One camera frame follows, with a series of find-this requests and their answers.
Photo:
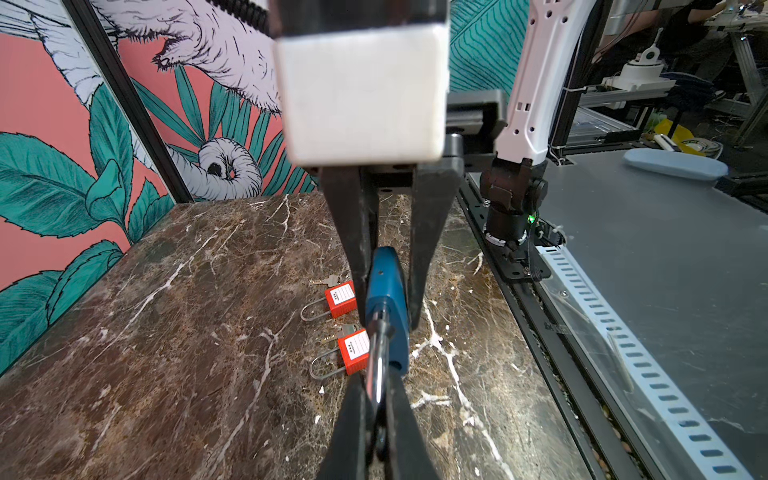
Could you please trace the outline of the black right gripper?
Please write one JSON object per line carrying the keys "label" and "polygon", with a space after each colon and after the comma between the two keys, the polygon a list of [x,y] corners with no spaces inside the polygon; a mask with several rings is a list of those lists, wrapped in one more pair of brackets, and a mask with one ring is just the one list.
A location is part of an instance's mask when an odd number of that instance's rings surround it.
{"label": "black right gripper", "polygon": [[[355,30],[445,23],[446,1],[273,1],[270,31],[281,38]],[[503,94],[498,90],[452,93],[448,89],[444,144],[451,134],[470,140],[476,155],[489,152],[503,120]],[[356,292],[359,319],[366,324],[366,294],[378,241],[379,198],[366,167],[380,171],[419,164],[411,191],[410,252],[407,301],[410,328],[420,323],[421,305],[437,243],[464,176],[461,157],[435,163],[300,167],[319,177],[321,191],[334,221]]]}

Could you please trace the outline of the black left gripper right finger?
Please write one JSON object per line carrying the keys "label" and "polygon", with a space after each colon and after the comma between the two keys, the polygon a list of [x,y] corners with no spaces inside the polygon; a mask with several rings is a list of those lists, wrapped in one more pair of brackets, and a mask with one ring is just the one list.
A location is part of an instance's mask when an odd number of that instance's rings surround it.
{"label": "black left gripper right finger", "polygon": [[387,374],[384,419],[385,478],[439,479],[397,370]]}

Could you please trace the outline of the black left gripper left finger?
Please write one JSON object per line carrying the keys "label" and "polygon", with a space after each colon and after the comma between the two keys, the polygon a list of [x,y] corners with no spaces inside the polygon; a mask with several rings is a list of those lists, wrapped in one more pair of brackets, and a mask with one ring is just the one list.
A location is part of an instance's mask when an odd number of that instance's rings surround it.
{"label": "black left gripper left finger", "polygon": [[367,479],[369,468],[369,399],[360,373],[348,377],[317,479]]}

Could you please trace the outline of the red padlock long shackle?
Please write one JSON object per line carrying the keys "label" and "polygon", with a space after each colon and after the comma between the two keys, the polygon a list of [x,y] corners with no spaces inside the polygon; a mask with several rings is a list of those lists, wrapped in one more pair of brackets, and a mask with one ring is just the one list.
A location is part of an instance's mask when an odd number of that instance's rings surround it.
{"label": "red padlock long shackle", "polygon": [[352,375],[368,365],[369,335],[357,330],[336,340],[335,346],[310,362],[308,371],[313,380],[325,381],[336,375]]}

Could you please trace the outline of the blue padlock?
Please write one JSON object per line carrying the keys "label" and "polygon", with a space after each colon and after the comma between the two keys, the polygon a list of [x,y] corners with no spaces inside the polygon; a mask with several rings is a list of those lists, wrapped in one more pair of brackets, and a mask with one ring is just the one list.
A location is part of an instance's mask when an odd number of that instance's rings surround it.
{"label": "blue padlock", "polygon": [[377,412],[384,403],[389,374],[404,376],[409,369],[406,282],[393,247],[379,247],[373,253],[364,320],[370,339],[366,392]]}

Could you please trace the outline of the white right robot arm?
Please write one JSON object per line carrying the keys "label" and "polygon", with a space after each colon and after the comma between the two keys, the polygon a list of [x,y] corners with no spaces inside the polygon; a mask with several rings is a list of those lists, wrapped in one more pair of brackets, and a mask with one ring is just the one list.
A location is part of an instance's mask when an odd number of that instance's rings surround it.
{"label": "white right robot arm", "polygon": [[[592,10],[534,1],[507,107],[484,175],[490,233],[519,240],[544,184],[558,90]],[[364,307],[377,245],[374,175],[413,169],[407,319],[419,322],[431,258],[464,173],[444,154],[450,7],[445,1],[274,1],[271,32],[288,155],[315,170]]]}

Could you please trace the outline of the red padlock white label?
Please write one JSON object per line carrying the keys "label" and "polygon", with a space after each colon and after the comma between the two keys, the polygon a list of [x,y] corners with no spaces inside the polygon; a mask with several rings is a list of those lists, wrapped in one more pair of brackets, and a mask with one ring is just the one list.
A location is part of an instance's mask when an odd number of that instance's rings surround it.
{"label": "red padlock white label", "polygon": [[305,322],[338,318],[357,309],[357,299],[352,281],[332,286],[324,291],[321,298],[311,301],[300,311]]}

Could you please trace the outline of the blue oval pad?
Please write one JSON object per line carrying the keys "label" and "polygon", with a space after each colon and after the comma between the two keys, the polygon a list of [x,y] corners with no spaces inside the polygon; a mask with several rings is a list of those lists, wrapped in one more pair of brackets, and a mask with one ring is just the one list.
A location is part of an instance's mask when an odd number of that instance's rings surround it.
{"label": "blue oval pad", "polygon": [[631,149],[623,159],[639,170],[688,180],[715,181],[729,172],[728,166],[719,160],[667,150]]}

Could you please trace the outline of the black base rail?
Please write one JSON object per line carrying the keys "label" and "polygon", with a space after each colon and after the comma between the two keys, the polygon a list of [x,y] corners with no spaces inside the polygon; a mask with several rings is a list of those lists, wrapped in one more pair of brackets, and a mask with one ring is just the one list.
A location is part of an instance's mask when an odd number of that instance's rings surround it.
{"label": "black base rail", "polygon": [[540,284],[512,255],[491,244],[483,233],[488,208],[480,199],[472,176],[459,190],[459,204],[467,217],[502,295],[543,374],[567,429],[586,464],[591,479],[645,479],[644,467],[625,444],[604,403],[595,393],[575,354],[567,346],[567,334],[557,311],[540,295]]}

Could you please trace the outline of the black enclosure corner post left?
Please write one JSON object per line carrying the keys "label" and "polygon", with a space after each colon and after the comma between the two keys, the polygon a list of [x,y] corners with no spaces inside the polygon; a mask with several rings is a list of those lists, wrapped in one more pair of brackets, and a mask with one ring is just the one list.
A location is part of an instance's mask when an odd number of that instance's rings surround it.
{"label": "black enclosure corner post left", "polygon": [[157,168],[158,175],[168,192],[176,203],[192,203],[193,196],[176,169],[161,135],[155,128],[94,8],[86,0],[63,0],[62,5],[99,67],[102,78]]}

